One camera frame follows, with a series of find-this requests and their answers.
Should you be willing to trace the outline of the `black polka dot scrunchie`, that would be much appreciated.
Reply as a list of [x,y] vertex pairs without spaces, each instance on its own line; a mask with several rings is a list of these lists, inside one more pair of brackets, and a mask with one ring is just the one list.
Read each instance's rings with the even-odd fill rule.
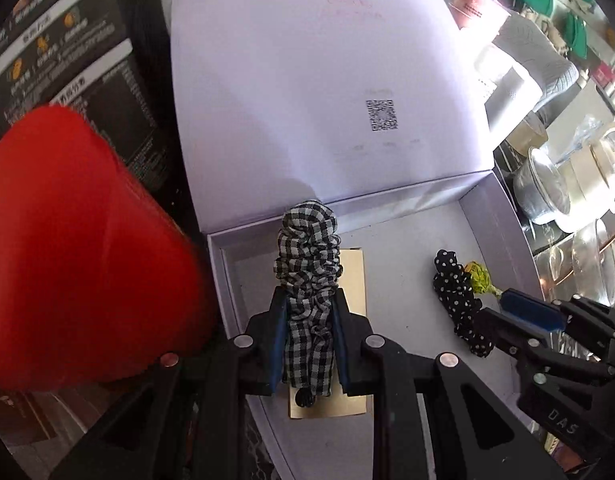
[[483,304],[475,296],[470,274],[458,262],[455,252],[446,249],[437,252],[434,267],[433,290],[454,325],[454,334],[475,356],[482,359],[490,356],[492,341],[475,327],[475,315],[483,309]]

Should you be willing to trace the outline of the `white electric kettle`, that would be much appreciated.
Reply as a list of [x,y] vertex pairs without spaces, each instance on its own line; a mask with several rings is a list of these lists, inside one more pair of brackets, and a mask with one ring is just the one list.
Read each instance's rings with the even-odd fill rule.
[[615,214],[615,122],[574,151],[558,166],[570,197],[570,210],[557,226],[574,233],[608,212]]

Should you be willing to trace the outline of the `glass mug with spoon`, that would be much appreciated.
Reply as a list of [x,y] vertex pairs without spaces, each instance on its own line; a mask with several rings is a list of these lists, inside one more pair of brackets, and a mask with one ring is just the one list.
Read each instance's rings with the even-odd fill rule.
[[615,306],[615,233],[603,220],[573,233],[548,252],[549,276],[559,292]]

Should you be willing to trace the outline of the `gold rectangular box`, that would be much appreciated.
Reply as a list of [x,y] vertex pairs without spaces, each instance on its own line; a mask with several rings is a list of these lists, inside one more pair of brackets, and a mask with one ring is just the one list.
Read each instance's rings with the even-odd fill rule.
[[[351,313],[366,315],[366,287],[364,254],[362,249],[342,249],[340,252],[343,267],[339,287],[343,289],[347,307]],[[290,419],[321,419],[364,415],[368,412],[371,400],[368,396],[347,396],[341,387],[337,364],[333,364],[330,396],[317,396],[310,408],[300,408],[296,403],[297,389],[289,388]]]

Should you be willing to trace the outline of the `black white gingham scrunchie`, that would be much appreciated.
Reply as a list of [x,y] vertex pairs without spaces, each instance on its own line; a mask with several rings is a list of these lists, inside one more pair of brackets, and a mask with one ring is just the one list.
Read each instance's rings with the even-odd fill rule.
[[335,364],[330,312],[342,274],[338,222],[318,200],[286,212],[274,272],[288,296],[283,381],[294,402],[310,408],[331,393]]

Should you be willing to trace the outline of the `yellow green flower hair clip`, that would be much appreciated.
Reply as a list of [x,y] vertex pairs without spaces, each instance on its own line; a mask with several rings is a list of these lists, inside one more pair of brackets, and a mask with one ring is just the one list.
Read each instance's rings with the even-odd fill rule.
[[497,299],[501,298],[501,289],[493,284],[490,272],[484,264],[470,261],[466,264],[465,271],[469,274],[471,287],[476,294],[490,294]]

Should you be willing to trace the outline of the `packing tape roll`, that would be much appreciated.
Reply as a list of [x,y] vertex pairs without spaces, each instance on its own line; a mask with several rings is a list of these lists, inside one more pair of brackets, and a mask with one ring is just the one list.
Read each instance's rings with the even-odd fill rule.
[[531,148],[541,148],[548,140],[547,131],[535,113],[525,116],[506,138],[519,155],[527,157]]

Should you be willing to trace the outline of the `open lavender gift box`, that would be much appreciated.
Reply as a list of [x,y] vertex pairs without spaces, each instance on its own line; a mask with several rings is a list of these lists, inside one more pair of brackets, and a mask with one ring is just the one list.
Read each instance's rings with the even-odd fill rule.
[[270,306],[283,215],[319,200],[364,258],[373,331],[468,366],[527,445],[493,448],[498,478],[527,479],[515,362],[471,354],[432,288],[449,249],[539,290],[460,41],[444,0],[173,0],[178,129],[227,335]]

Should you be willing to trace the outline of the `steel cup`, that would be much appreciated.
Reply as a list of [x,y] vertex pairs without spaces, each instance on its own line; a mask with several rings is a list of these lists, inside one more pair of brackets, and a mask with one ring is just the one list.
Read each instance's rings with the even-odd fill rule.
[[530,148],[528,157],[513,177],[513,195],[524,215],[542,226],[558,214],[570,213],[571,200],[565,178],[540,148]]

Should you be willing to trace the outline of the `red cylindrical canister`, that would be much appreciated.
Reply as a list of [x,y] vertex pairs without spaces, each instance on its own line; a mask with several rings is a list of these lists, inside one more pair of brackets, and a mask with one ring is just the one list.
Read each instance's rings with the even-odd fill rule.
[[0,143],[0,388],[113,382],[210,338],[207,255],[78,113]]

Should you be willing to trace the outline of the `black snack bag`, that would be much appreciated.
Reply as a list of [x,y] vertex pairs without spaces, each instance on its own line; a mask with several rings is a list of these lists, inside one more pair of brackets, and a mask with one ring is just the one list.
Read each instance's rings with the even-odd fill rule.
[[0,142],[50,104],[81,114],[153,196],[178,192],[161,0],[0,0]]

